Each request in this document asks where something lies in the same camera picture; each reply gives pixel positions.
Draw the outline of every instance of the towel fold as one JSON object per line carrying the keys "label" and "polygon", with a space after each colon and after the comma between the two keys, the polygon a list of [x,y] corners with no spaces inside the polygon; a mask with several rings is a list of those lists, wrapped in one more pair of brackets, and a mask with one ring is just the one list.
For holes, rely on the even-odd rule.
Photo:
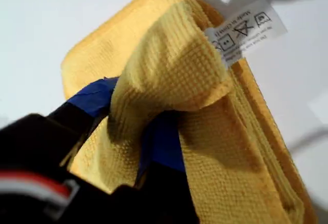
{"label": "towel fold", "polygon": [[111,192],[134,184],[140,135],[166,110],[202,223],[315,223],[310,199],[245,59],[226,70],[203,31],[223,18],[201,0],[134,0],[63,61],[66,98],[120,78],[72,172]]}

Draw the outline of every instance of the red stripe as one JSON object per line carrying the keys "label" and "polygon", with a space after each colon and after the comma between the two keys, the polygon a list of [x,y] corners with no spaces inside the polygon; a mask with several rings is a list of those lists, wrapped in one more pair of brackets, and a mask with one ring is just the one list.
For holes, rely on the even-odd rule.
{"label": "red stripe", "polygon": [[62,195],[65,198],[70,196],[70,191],[62,184],[54,181],[53,179],[46,178],[42,175],[28,172],[28,171],[0,171],[0,180],[2,179],[14,179],[24,180],[28,182],[35,182],[50,188],[57,194]]}

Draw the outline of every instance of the yellow microfiber towel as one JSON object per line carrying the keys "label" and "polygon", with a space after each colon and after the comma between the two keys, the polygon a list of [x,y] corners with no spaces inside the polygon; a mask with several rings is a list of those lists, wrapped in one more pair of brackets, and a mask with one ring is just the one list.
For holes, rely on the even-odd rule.
{"label": "yellow microfiber towel", "polygon": [[72,172],[111,192],[133,185],[140,134],[180,111],[179,137],[201,223],[315,223],[310,199],[244,59],[226,70],[203,31],[223,18],[200,0],[134,0],[62,63],[66,98],[119,76],[111,113]]}

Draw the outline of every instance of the blue tape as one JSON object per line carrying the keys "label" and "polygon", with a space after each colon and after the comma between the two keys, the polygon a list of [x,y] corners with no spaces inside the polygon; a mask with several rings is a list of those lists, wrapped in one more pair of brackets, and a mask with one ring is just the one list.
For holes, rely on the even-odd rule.
{"label": "blue tape", "polygon": [[92,117],[98,117],[103,108],[109,109],[117,80],[118,77],[99,79],[84,87],[67,102],[84,110]]}

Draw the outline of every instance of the white stripe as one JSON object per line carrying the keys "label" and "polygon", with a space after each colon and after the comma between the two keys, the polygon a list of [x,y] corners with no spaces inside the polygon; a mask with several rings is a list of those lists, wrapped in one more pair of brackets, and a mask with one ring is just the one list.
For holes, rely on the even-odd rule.
{"label": "white stripe", "polygon": [[21,194],[32,196],[42,201],[50,201],[60,206],[67,206],[68,198],[47,188],[45,185],[30,181],[19,181],[13,179],[0,180],[0,194]]}

